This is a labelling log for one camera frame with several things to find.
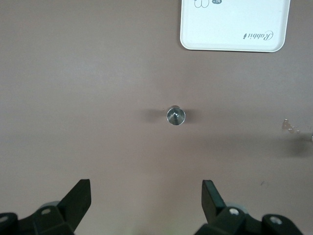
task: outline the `silver bolt head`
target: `silver bolt head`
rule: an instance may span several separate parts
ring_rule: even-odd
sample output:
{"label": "silver bolt head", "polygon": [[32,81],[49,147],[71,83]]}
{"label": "silver bolt head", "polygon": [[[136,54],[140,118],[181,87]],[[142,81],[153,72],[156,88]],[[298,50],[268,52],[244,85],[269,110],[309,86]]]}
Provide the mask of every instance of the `silver bolt head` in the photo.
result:
{"label": "silver bolt head", "polygon": [[281,225],[283,222],[280,220],[280,218],[277,218],[276,216],[272,216],[269,218],[273,224]]}
{"label": "silver bolt head", "polygon": [[230,212],[231,214],[233,214],[233,215],[239,215],[239,211],[238,211],[237,209],[235,209],[235,208],[229,209],[229,212]]}

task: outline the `white tray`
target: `white tray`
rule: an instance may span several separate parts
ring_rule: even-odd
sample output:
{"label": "white tray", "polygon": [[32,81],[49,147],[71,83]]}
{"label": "white tray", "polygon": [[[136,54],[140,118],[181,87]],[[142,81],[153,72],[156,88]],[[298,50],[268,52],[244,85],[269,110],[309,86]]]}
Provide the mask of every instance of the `white tray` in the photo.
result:
{"label": "white tray", "polygon": [[180,41],[190,50],[278,51],[290,0],[182,0]]}

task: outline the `metal screw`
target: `metal screw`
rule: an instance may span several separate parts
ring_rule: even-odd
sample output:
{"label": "metal screw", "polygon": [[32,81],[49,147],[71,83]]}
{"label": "metal screw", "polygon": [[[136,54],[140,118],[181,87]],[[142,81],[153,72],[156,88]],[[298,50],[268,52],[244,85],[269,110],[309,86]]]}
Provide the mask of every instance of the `metal screw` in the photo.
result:
{"label": "metal screw", "polygon": [[280,218],[277,218],[275,216],[272,216],[271,218],[269,218],[271,220],[271,222],[273,224],[278,224],[278,225],[281,225],[283,222],[280,220]]}
{"label": "metal screw", "polygon": [[5,221],[7,221],[8,219],[9,219],[8,216],[1,217],[1,218],[0,218],[0,223],[3,223],[3,222],[5,222]]}
{"label": "metal screw", "polygon": [[238,211],[237,209],[235,209],[235,208],[229,209],[229,212],[230,212],[231,214],[233,214],[233,215],[239,215],[239,211]]}
{"label": "metal screw", "polygon": [[44,214],[49,214],[51,212],[50,209],[44,209],[41,214],[44,215]]}
{"label": "metal screw", "polygon": [[167,112],[167,120],[170,124],[178,126],[183,124],[186,119],[186,114],[179,106],[172,106]]}

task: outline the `brown surface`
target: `brown surface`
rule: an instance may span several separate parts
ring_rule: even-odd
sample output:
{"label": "brown surface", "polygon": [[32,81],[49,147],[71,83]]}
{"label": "brown surface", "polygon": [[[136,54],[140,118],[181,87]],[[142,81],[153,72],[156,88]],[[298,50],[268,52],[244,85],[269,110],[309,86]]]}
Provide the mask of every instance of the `brown surface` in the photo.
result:
{"label": "brown surface", "polygon": [[78,235],[192,235],[212,179],[312,234],[312,12],[292,1],[280,51],[236,53],[185,50],[179,0],[1,1],[0,211],[90,178]]}

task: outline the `metal pin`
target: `metal pin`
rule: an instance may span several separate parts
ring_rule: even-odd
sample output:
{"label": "metal pin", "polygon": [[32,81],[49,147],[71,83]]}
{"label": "metal pin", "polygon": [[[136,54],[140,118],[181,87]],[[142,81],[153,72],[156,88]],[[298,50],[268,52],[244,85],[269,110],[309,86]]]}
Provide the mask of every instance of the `metal pin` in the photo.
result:
{"label": "metal pin", "polygon": [[170,107],[169,111],[167,112],[167,120],[170,124],[178,126],[183,124],[186,119],[186,114],[179,106],[174,105]]}

